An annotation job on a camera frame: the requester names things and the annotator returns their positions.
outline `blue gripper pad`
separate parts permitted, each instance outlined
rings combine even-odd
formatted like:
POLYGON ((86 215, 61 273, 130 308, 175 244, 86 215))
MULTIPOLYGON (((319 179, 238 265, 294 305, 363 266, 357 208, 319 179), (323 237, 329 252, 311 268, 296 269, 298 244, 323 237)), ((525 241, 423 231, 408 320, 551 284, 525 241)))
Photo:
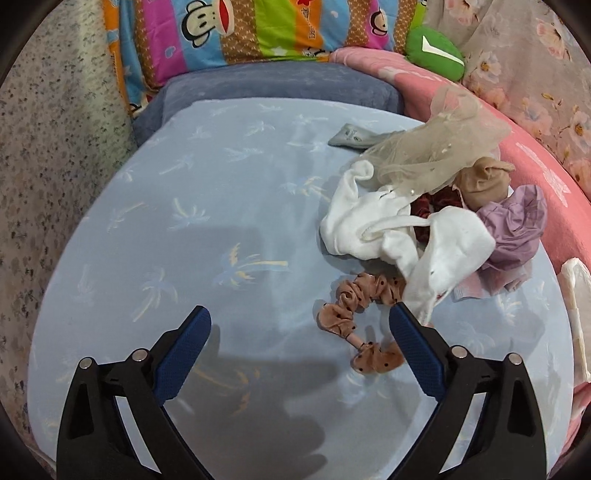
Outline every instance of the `blue gripper pad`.
POLYGON ((212 318, 207 309, 203 308, 160 362, 155 373, 153 389, 160 407, 165 401, 178 395, 211 331, 212 318))
POLYGON ((402 350, 423 393, 441 401, 446 392, 444 368, 421 334, 421 326, 413 314, 398 303, 390 309, 390 331, 402 350))

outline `monkey cartoon print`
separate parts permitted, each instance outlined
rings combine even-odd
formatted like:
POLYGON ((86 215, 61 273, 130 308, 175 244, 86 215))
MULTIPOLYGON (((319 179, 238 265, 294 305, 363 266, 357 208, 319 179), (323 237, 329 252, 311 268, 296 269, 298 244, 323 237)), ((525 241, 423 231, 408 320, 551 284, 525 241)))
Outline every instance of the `monkey cartoon print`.
POLYGON ((374 35, 377 35, 378 37, 388 35, 388 17, 381 8, 371 14, 369 23, 374 35))
POLYGON ((187 5, 181 31, 183 37, 193 43, 193 48, 205 45, 214 29, 222 37, 234 33, 234 10, 230 0, 213 0, 211 4, 194 0, 187 5))

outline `gray sock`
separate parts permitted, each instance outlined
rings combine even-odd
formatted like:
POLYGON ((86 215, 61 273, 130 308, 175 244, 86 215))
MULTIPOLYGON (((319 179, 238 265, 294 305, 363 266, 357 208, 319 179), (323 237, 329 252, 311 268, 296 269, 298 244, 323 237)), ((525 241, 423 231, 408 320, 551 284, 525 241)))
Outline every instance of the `gray sock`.
POLYGON ((349 147, 355 150, 367 150, 369 147, 379 144, 392 133, 376 134, 362 127, 345 124, 333 138, 329 140, 331 147, 349 147))

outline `metal screw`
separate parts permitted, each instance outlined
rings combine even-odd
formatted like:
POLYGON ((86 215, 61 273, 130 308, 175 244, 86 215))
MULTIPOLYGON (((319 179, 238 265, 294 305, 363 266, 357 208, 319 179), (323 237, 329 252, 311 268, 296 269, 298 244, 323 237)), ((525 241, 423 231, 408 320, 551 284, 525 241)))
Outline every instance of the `metal screw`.
POLYGON ((134 362, 143 362, 148 358, 148 351, 143 348, 139 348, 131 354, 131 358, 134 362))
POLYGON ((511 362, 513 365, 521 365, 523 363, 523 359, 518 353, 510 353, 509 362, 511 362))
POLYGON ((452 347, 452 355, 456 358, 466 358, 468 356, 468 350, 461 345, 456 345, 452 347))
POLYGON ((92 365, 92 358, 90 358, 88 356, 86 358, 83 358, 82 360, 80 360, 80 363, 78 364, 78 366, 82 370, 86 370, 87 368, 90 368, 91 365, 92 365))

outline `colorful patterned blanket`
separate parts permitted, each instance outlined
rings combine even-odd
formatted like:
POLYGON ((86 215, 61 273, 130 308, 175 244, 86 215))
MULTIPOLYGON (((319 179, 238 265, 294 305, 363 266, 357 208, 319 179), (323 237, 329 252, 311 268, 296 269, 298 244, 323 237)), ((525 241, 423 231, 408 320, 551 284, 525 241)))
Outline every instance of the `colorful patterned blanket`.
POLYGON ((103 0, 103 5, 113 64, 133 112, 168 79, 186 72, 266 60, 327 61, 343 46, 402 52, 417 12, 417 0, 103 0))

